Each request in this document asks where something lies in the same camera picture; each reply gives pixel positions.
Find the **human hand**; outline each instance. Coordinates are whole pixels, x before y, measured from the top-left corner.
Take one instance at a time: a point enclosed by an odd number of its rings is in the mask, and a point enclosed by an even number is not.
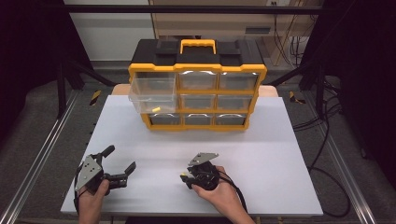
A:
[[[228,179],[224,167],[216,166],[216,169],[219,170],[220,176]],[[205,190],[197,185],[192,185],[192,188],[198,196],[212,203],[232,223],[254,223],[239,201],[235,189],[223,179],[219,180],[218,186],[213,190]]]
[[[94,195],[91,195],[86,187],[78,191],[78,223],[97,224],[100,221],[103,198],[108,190],[109,181],[104,179]]]

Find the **yellow storage organizer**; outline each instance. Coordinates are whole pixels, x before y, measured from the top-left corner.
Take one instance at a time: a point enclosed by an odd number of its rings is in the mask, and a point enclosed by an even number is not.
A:
[[[129,99],[151,130],[240,131],[267,69],[254,40],[139,41]]]

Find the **white wall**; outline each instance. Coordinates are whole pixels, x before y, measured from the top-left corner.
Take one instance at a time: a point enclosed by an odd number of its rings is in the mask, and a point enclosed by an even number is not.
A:
[[[64,0],[67,5],[148,5],[148,0]],[[154,38],[150,14],[71,13],[91,61],[131,61],[137,42]]]

